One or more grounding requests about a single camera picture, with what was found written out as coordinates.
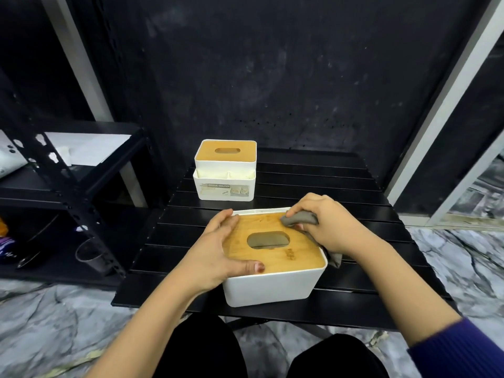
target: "oval opening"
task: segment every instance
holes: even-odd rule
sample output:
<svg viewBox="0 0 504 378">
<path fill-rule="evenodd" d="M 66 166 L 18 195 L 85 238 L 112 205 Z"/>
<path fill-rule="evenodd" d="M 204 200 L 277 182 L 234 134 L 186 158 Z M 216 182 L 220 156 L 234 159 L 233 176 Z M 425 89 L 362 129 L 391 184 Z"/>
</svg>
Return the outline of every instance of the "oval opening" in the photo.
<svg viewBox="0 0 504 378">
<path fill-rule="evenodd" d="M 256 232 L 247 237 L 247 244 L 253 249 L 274 249 L 289 245 L 290 238 L 285 232 Z"/>
<path fill-rule="evenodd" d="M 237 154 L 240 151 L 241 151 L 240 149 L 230 147 L 219 147 L 218 149 L 215 149 L 215 152 L 218 154 Z"/>
</svg>

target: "person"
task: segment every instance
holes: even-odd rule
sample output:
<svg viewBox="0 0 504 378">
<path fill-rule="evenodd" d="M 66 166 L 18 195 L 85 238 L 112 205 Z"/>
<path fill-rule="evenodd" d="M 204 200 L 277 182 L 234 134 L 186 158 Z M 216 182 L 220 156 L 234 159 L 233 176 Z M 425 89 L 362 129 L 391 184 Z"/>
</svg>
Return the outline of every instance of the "person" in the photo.
<svg viewBox="0 0 504 378">
<path fill-rule="evenodd" d="M 329 252 L 351 256 L 369 275 L 423 377 L 504 377 L 504 352 L 444 302 L 387 242 L 330 197 L 309 193 L 286 215 L 302 209 L 316 213 L 319 224 L 299 229 L 308 231 Z M 220 318 L 196 313 L 178 325 L 201 293 L 229 277 L 265 271 L 260 260 L 232 260 L 224 255 L 222 242 L 239 220 L 231 214 L 231 209 L 221 211 L 209 222 L 87 378 L 247 376 L 238 342 Z M 362 342 L 341 334 L 294 358 L 287 377 L 308 374 L 388 377 Z"/>
</svg>

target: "ribbed cuff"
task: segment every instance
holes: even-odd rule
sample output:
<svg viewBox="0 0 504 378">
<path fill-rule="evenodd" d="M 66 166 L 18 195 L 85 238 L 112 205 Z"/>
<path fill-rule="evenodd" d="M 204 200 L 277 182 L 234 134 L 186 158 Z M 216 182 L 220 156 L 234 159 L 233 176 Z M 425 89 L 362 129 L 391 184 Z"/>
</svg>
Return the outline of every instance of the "ribbed cuff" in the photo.
<svg viewBox="0 0 504 378">
<path fill-rule="evenodd" d="M 504 352 L 467 318 L 408 350 L 424 378 L 502 378 Z"/>
</svg>

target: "fingernail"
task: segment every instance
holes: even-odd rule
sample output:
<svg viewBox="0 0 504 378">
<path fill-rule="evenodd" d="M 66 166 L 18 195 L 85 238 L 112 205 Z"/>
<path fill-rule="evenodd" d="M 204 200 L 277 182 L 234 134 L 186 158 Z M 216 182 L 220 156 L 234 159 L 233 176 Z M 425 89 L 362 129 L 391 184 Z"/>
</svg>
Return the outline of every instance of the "fingernail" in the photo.
<svg viewBox="0 0 504 378">
<path fill-rule="evenodd" d="M 265 269 L 265 267 L 264 267 L 263 263 L 259 263 L 259 262 L 255 263 L 254 270 L 256 273 L 262 273 L 262 272 L 264 272 L 264 269 Z"/>
</svg>

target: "tabletop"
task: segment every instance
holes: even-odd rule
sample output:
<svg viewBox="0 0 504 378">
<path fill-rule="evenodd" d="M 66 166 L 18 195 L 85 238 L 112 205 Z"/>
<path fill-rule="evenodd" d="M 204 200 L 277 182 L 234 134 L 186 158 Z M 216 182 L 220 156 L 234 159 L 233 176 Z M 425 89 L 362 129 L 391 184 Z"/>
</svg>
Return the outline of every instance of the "tabletop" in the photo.
<svg viewBox="0 0 504 378">
<path fill-rule="evenodd" d="M 308 192 L 340 202 L 364 226 L 387 241 L 450 305 L 455 306 L 398 215 L 355 154 L 258 149 L 255 197 L 251 202 L 203 201 L 189 168 L 112 304 L 140 307 L 194 244 L 221 209 L 290 207 Z M 230 307 L 222 286 L 199 296 L 189 312 L 292 323 L 396 330 L 371 280 L 344 256 L 339 269 L 327 267 L 303 300 Z"/>
</svg>

